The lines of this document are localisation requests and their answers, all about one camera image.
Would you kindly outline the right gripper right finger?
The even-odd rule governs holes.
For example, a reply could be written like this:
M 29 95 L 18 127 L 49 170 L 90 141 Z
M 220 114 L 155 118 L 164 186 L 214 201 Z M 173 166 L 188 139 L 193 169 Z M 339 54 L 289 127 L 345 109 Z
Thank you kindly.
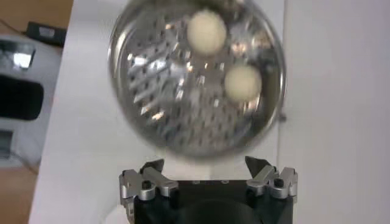
M 269 193 L 272 198 L 297 197 L 298 173 L 294 168 L 284 167 L 281 172 L 265 159 L 245 156 L 246 166 L 252 176 L 246 181 L 247 188 L 255 196 Z

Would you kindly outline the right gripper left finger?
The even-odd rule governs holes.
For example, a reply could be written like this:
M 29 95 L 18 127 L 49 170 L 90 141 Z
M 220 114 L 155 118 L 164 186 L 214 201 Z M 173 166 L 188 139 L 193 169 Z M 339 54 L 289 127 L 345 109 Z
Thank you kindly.
M 179 190 L 179 182 L 171 180 L 162 174 L 165 161 L 158 159 L 148 161 L 137 172 L 134 169 L 123 170 L 119 175 L 119 196 L 126 213 L 134 213 L 134 201 L 153 200 L 156 193 L 166 198 L 173 197 Z

